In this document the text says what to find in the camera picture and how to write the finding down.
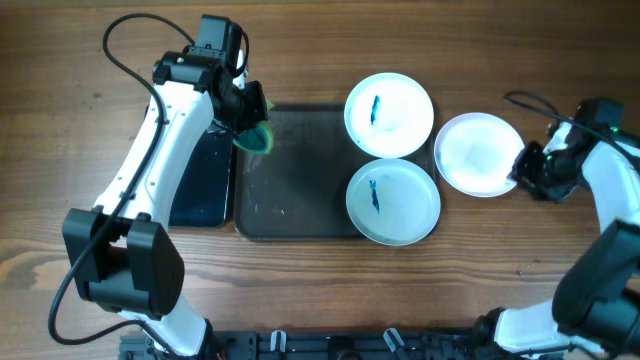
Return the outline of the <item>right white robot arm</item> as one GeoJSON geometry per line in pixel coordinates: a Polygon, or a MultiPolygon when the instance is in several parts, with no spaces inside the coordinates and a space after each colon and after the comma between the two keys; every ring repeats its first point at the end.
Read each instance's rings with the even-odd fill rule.
{"type": "Polygon", "coordinates": [[[475,359],[556,358],[572,350],[610,357],[639,352],[639,140],[614,130],[582,164],[600,236],[562,278],[552,299],[480,317],[468,350],[475,359]]]}

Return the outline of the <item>white plate top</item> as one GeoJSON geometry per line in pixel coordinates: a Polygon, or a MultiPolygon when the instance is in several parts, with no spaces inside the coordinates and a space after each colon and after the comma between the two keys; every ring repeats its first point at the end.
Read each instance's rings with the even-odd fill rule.
{"type": "Polygon", "coordinates": [[[427,91],[399,73],[378,73],[360,81],[344,106],[347,134],[362,151],[377,158],[401,158],[430,137],[435,120],[427,91]]]}

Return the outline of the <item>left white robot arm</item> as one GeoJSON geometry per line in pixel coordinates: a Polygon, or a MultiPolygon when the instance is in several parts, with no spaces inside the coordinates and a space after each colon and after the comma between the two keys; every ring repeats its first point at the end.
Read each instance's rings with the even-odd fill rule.
{"type": "Polygon", "coordinates": [[[150,102],[122,166],[89,210],[72,209],[62,235],[71,268],[48,316],[50,337],[73,342],[56,328],[70,285],[81,299],[122,322],[78,339],[86,344],[126,326],[138,326],[170,359],[223,359],[209,320],[182,294],[185,264],[169,238],[176,192],[198,141],[211,127],[236,138],[261,127],[267,109],[259,82],[245,82],[242,50],[168,52],[152,81],[150,102]]]}

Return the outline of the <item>green yellow sponge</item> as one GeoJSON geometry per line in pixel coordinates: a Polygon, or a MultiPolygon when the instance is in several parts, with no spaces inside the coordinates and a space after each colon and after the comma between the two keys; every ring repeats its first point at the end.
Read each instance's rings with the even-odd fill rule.
{"type": "Polygon", "coordinates": [[[269,100],[261,99],[256,104],[244,106],[233,115],[231,128],[236,147],[256,154],[271,152],[275,140],[268,115],[272,107],[269,100]]]}

